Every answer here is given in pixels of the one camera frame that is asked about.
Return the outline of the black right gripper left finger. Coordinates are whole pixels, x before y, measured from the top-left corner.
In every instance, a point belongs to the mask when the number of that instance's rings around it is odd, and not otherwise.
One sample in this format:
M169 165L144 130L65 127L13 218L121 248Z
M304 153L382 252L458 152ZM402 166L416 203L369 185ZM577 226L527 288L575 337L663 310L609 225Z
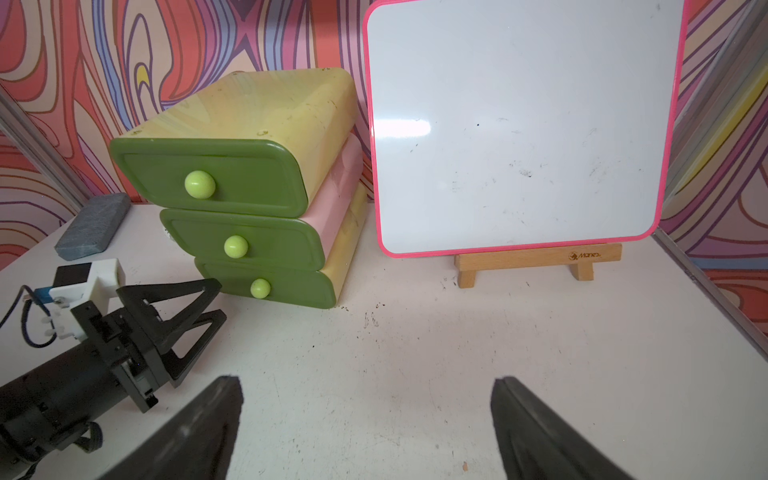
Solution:
M104 479L224 479L243 405L236 376L220 376Z

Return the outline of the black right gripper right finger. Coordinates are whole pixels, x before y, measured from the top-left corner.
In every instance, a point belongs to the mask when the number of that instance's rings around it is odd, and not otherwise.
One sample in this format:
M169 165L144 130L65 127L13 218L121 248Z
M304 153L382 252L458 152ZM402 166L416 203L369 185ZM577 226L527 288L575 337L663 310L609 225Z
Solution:
M490 408L509 479L630 477L515 377L494 381Z

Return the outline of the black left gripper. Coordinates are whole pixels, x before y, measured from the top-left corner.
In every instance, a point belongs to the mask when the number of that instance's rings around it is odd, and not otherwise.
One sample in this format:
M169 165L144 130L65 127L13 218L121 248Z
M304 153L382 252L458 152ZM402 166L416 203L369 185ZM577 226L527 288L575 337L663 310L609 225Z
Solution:
M157 390L178 387L227 320L222 310L205 312L221 290L209 278L181 283L129 285L117 289L123 308L107 315L84 302L71 310L118 385L143 413L157 403ZM193 296L183 309L163 319L155 305ZM175 345L195 340L180 355Z

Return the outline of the green top drawer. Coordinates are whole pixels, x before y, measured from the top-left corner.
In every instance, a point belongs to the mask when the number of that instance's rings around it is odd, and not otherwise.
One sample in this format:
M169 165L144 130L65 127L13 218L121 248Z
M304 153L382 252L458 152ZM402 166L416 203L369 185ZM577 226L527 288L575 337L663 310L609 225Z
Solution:
M142 197L169 209L298 218L322 184L273 140L125 136L110 153Z

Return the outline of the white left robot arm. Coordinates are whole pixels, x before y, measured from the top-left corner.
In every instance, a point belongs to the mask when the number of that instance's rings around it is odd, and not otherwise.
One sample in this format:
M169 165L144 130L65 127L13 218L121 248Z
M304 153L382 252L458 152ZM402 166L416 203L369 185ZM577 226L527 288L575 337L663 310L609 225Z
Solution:
M208 308L221 288L215 279L125 286L110 313L91 300L73 307L84 341L1 388L2 478L29 476L70 445L99 449L101 415L126 398L147 412L157 390L180 385L226 320Z

